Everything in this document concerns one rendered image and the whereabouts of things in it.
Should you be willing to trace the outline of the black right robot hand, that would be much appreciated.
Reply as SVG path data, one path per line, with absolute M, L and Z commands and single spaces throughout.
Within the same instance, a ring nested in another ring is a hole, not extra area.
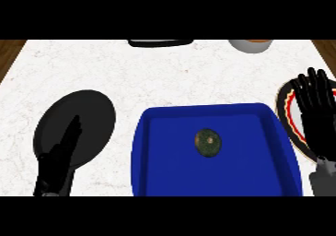
M 318 158 L 336 162 L 336 101 L 325 71 L 309 67 L 308 74 L 299 74 L 290 84 L 309 150 Z

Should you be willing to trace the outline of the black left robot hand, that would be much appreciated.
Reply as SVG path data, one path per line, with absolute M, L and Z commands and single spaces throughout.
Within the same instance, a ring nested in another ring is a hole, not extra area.
M 62 141 L 37 158 L 38 175 L 32 192 L 34 196 L 43 196 L 43 193 L 57 194 L 60 192 L 79 134 L 79 117 L 75 116 L 66 126 Z

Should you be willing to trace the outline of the white plate with red rim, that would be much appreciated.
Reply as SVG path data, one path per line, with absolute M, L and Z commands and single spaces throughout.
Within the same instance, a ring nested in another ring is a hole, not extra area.
M 336 81 L 328 81 L 333 96 L 336 100 Z M 293 146 L 309 161 L 315 161 L 317 157 L 311 152 L 303 135 L 303 127 L 300 121 L 300 111 L 294 99 L 294 93 L 290 83 L 284 83 L 278 89 L 275 96 L 275 115 L 286 129 Z

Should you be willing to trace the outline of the dark green squash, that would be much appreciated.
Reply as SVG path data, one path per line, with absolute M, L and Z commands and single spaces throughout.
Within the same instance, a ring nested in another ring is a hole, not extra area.
M 197 131 L 194 135 L 194 147 L 203 157 L 212 158 L 218 155 L 221 151 L 221 137 L 212 129 L 203 128 Z

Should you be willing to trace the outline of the blue rectangular tray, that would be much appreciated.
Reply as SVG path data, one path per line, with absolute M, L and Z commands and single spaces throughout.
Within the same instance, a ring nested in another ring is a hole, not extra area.
M 221 137 L 221 151 L 203 157 L 194 135 Z M 290 140 L 262 103 L 144 110 L 132 137 L 135 196 L 299 196 L 300 172 Z

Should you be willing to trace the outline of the grey cylindrical cup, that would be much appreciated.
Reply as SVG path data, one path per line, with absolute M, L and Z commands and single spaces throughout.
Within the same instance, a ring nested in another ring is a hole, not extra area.
M 271 40 L 230 40 L 228 42 L 243 53 L 262 53 L 272 43 Z

